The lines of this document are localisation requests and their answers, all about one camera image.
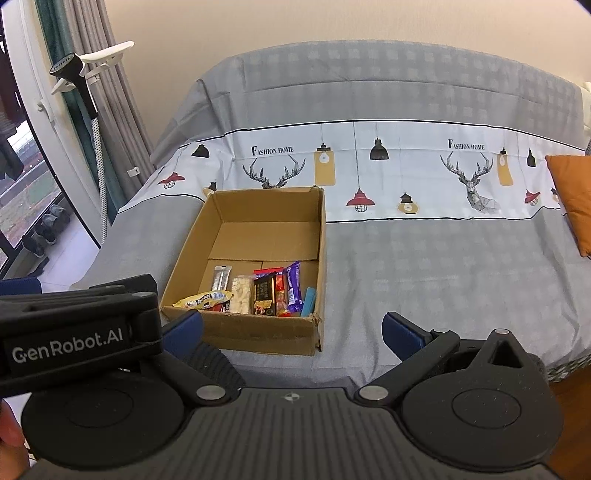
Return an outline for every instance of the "purple candy wrapper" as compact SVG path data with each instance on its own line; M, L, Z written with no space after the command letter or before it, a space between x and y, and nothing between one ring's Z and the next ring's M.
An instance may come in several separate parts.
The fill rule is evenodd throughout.
M300 262L292 263L285 269L287 274L287 309L291 313L301 312L304 302L300 291Z

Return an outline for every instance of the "yellow snack wrapper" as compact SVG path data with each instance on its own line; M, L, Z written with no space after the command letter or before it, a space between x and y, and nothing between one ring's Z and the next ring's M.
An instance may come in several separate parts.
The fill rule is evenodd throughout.
M186 299L179 300L174 304L175 307L179 307L187 310L209 310L218 303L224 303L232 298L232 292L227 290L215 290L200 293L187 297Z

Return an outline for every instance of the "curtain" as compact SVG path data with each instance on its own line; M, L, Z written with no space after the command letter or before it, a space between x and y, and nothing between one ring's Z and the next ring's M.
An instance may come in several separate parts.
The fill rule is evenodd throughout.
M91 53L116 44L104 0L63 0L74 51ZM100 74L90 87L99 111L103 140L116 159L113 163L126 196L133 196L154 172L152 145L135 106L121 64ZM139 175L127 173L139 167Z
M63 0L35 0L35 4L39 13L41 29L47 44L49 56L51 61L55 63L67 53L74 51L72 37L66 22ZM86 162L98 187L98 172L95 151L92 145L90 117L88 116L82 97L77 90L61 93L60 95L63 95L68 113L72 119L72 124L80 140ZM103 148L103 160L105 163L105 183L107 187L107 210L109 220L113 222L117 215L117 210L129 199L126 198L119 184L108 148Z

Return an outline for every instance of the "tile floor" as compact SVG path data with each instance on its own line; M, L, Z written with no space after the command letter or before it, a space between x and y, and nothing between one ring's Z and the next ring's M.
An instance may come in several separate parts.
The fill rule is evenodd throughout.
M57 237L56 243L46 248L49 262L38 277L43 293L68 290L70 285L84 276L98 252L99 248L78 218L72 215L70 223ZM26 393L6 399L19 422L29 396Z

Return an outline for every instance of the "floor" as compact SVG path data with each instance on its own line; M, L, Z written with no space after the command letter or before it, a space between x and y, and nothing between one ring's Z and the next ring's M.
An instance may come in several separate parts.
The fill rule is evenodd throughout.
M564 414L564 429L550 458L563 480L591 479L591 367L551 384Z
M43 293L68 290L84 276L98 252L78 218L72 215L55 245L46 248L49 263L38 277Z

